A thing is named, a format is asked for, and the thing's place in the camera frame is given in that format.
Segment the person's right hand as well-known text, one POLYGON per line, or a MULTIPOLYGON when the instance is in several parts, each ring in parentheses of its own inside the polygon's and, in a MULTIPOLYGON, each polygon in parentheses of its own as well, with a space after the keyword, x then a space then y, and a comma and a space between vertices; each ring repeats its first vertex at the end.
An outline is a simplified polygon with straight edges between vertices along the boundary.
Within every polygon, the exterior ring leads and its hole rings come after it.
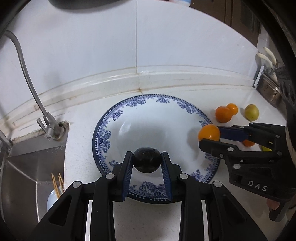
POLYGON ((270 210, 276 210, 280 206, 280 203, 274 200, 267 199, 266 204, 270 210))

